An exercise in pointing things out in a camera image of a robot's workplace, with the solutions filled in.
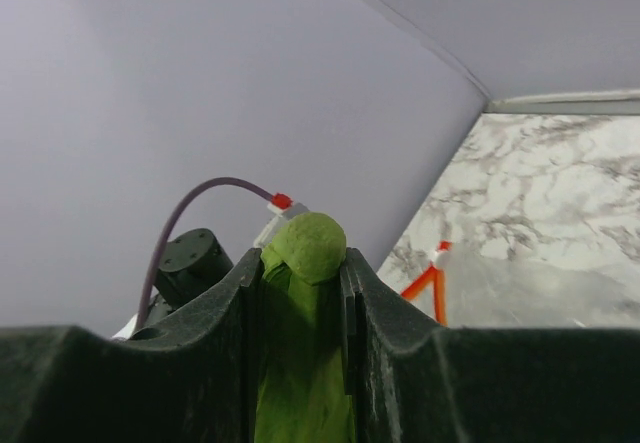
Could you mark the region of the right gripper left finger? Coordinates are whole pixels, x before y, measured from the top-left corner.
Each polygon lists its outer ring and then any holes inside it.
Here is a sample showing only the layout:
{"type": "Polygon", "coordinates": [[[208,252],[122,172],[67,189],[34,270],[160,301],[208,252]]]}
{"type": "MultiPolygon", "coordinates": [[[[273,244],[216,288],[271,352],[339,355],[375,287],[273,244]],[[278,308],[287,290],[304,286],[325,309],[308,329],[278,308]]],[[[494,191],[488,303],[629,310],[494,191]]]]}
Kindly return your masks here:
{"type": "Polygon", "coordinates": [[[1,332],[5,442],[250,442],[257,390],[248,251],[218,284],[126,341],[77,326],[1,332]]]}

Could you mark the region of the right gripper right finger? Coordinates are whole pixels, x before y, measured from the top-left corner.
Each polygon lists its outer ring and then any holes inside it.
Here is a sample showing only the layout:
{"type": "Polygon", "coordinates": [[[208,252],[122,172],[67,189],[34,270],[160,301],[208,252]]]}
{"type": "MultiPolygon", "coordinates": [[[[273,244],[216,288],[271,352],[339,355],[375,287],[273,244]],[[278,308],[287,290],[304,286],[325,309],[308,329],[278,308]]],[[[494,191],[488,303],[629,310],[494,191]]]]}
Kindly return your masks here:
{"type": "Polygon", "coordinates": [[[449,329],[353,248],[340,284],[357,441],[638,440],[637,331],[449,329]]]}

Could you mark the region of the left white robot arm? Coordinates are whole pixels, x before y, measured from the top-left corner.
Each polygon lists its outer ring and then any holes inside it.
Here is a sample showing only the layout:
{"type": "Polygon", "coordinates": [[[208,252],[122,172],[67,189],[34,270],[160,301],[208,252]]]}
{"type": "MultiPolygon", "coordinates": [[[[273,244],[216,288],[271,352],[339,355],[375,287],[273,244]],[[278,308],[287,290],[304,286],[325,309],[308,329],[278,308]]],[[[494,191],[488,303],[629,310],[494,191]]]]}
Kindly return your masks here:
{"type": "Polygon", "coordinates": [[[143,327],[165,319],[220,282],[232,268],[232,260],[209,229],[193,229],[169,241],[143,327]]]}

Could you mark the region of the clear orange zip bag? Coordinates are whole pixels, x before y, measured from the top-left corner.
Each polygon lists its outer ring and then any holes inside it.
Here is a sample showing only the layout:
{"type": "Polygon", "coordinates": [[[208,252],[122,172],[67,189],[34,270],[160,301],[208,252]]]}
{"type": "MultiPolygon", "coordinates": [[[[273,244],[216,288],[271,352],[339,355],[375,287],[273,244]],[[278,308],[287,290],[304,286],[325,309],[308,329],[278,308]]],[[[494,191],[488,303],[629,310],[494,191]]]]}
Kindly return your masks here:
{"type": "Polygon", "coordinates": [[[400,294],[437,323],[488,328],[639,327],[639,285],[598,270],[485,257],[441,241],[400,294]]]}

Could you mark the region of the green leaf vegetable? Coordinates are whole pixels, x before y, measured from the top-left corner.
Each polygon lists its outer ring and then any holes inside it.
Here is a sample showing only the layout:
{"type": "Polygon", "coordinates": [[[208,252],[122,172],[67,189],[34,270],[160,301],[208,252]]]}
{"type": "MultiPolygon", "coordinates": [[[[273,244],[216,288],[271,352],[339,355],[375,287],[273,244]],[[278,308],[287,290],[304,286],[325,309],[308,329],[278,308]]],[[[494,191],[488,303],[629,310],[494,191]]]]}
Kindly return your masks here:
{"type": "Polygon", "coordinates": [[[351,442],[343,383],[339,269],[342,227],[324,213],[294,217],[262,250],[257,442],[351,442]]]}

